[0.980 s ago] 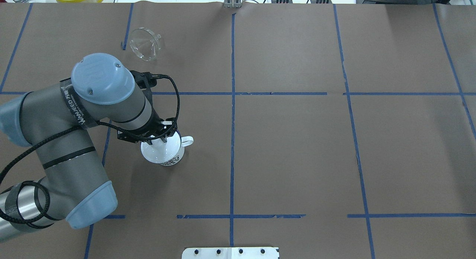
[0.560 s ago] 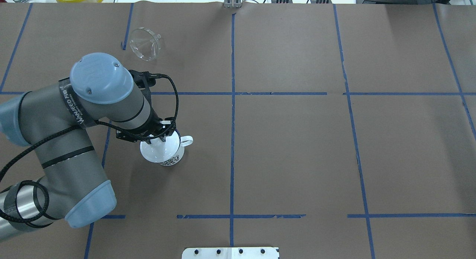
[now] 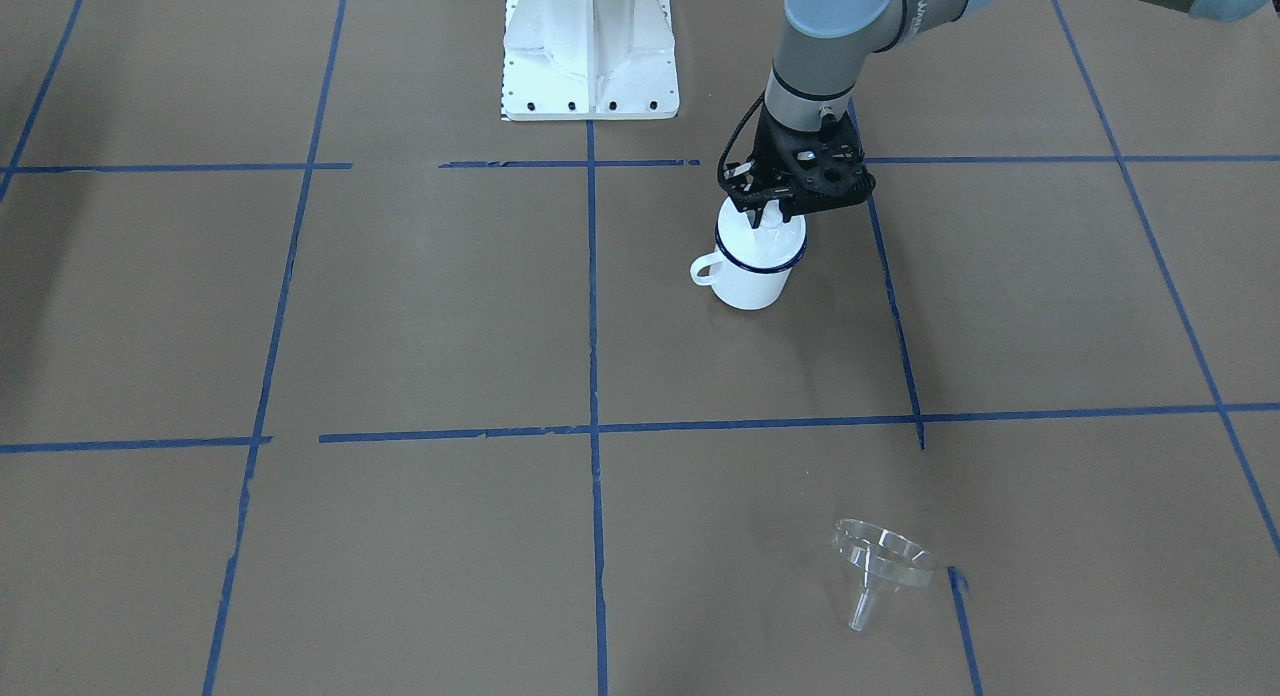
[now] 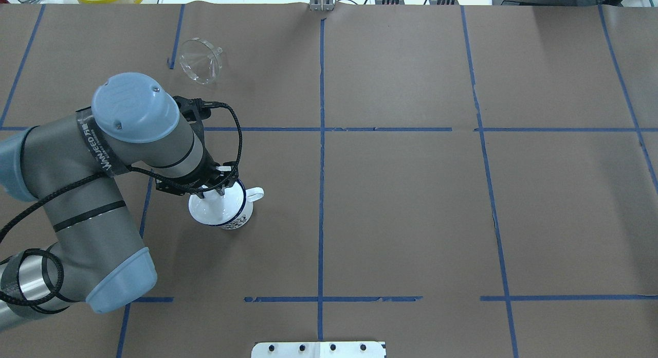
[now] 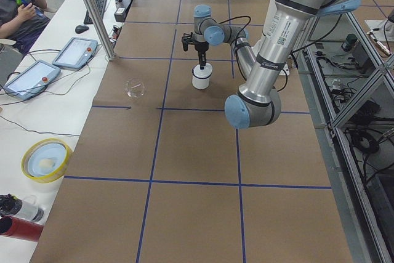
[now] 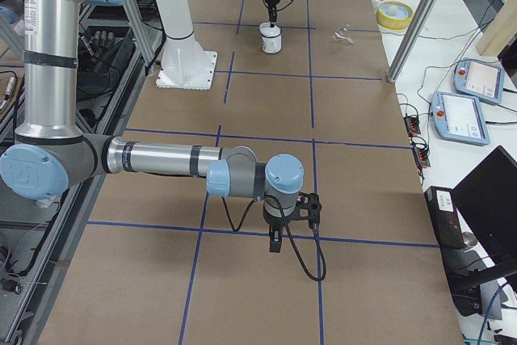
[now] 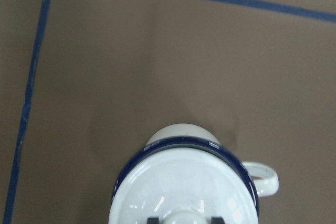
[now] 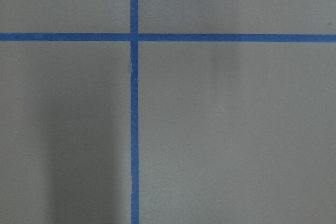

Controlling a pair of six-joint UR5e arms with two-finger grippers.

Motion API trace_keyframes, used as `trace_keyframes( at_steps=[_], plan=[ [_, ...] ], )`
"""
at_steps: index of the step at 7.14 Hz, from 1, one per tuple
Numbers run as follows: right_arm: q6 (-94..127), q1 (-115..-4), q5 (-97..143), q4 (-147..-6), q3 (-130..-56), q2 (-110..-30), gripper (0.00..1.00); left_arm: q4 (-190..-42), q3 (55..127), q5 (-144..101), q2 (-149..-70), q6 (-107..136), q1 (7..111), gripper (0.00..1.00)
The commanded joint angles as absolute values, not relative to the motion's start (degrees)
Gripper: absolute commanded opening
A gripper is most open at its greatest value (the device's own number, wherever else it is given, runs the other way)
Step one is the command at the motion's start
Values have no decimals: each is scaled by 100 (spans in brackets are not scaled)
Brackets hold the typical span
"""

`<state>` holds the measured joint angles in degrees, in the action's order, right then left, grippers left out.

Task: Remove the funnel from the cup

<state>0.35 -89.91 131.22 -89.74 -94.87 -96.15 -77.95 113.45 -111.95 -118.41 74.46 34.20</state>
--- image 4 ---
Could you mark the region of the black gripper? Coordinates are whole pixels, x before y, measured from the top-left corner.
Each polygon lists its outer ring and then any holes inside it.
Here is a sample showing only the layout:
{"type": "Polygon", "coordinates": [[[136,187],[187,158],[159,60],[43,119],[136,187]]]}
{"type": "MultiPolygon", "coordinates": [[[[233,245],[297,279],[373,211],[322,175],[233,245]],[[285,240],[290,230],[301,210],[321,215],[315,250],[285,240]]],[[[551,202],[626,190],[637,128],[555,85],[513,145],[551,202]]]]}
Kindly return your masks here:
{"type": "Polygon", "coordinates": [[[191,173],[175,179],[175,183],[187,186],[191,194],[203,197],[205,192],[217,191],[224,193],[224,189],[231,188],[239,177],[238,166],[232,166],[232,161],[216,163],[207,149],[200,159],[199,166],[191,173]]]}

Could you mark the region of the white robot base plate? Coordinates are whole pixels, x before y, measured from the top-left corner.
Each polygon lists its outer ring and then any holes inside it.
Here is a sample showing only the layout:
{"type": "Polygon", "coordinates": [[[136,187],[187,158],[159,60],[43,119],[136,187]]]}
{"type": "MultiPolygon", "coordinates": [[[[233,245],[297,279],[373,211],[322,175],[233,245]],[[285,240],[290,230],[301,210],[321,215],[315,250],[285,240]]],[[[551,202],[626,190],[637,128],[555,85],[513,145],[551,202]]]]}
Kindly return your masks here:
{"type": "Polygon", "coordinates": [[[386,357],[386,343],[377,341],[261,342],[251,357],[386,357]]]}

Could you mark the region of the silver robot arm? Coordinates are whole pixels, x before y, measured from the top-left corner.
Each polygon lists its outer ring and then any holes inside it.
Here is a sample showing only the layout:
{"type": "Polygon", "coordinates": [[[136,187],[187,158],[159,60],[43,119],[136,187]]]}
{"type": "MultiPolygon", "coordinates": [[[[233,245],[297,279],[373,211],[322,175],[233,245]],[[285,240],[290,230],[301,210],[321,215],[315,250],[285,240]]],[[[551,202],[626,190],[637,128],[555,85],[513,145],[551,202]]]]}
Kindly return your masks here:
{"type": "Polygon", "coordinates": [[[160,191],[203,197],[237,181],[240,156],[216,163],[204,119],[223,102],[171,96],[145,74],[108,78],[90,106],[2,141],[2,187],[30,206],[2,239],[43,208],[56,243],[2,261],[2,330],[63,313],[76,302],[109,313],[157,283],[116,177],[152,177],[160,191]]]}

